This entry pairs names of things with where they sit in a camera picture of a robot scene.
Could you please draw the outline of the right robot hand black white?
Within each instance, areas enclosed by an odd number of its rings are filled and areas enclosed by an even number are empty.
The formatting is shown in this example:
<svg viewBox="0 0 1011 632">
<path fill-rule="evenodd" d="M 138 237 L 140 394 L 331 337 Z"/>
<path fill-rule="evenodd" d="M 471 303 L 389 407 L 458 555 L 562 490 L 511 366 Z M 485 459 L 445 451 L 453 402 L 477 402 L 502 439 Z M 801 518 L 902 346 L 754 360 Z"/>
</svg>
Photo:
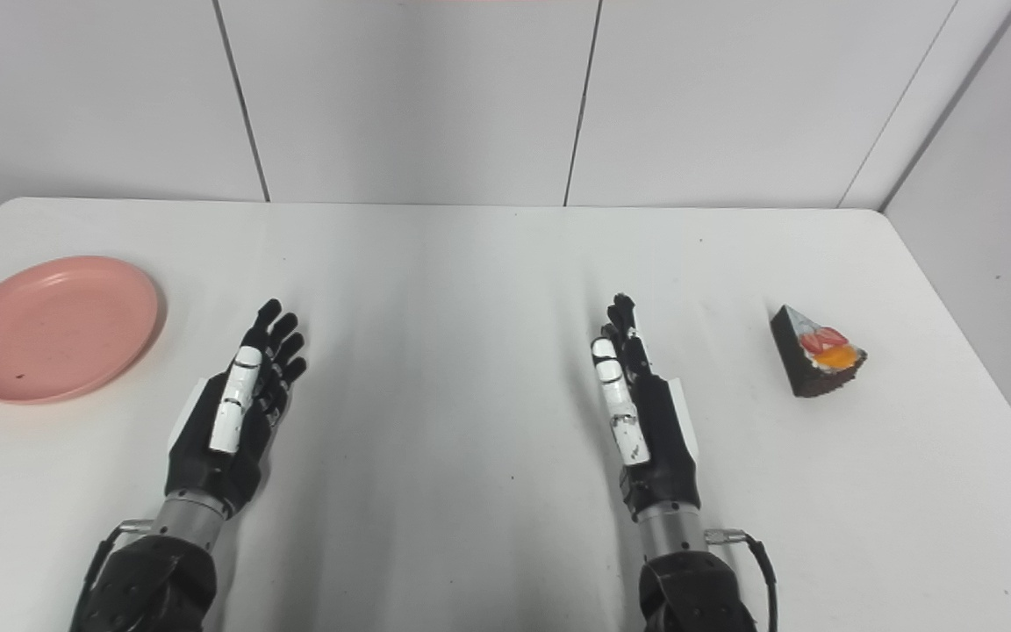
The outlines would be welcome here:
<svg viewBox="0 0 1011 632">
<path fill-rule="evenodd" d="M 631 520 L 650 508 L 701 508 L 697 457 L 681 424 L 679 383 L 651 368 L 635 302 L 617 293 L 591 343 L 592 365 L 620 457 L 620 490 Z"/>
</svg>

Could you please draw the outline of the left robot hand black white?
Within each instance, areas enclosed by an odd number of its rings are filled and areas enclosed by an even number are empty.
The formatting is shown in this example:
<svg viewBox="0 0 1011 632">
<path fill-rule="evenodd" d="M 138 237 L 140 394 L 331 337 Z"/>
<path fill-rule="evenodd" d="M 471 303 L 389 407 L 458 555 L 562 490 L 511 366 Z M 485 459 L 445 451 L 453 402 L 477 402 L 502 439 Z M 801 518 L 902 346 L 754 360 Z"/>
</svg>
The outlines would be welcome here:
<svg viewBox="0 0 1011 632">
<path fill-rule="evenodd" d="M 217 501 L 232 519 L 255 496 L 270 442 L 304 375 L 298 317 L 272 298 L 242 336 L 227 368 L 194 388 L 168 452 L 166 493 Z"/>
</svg>

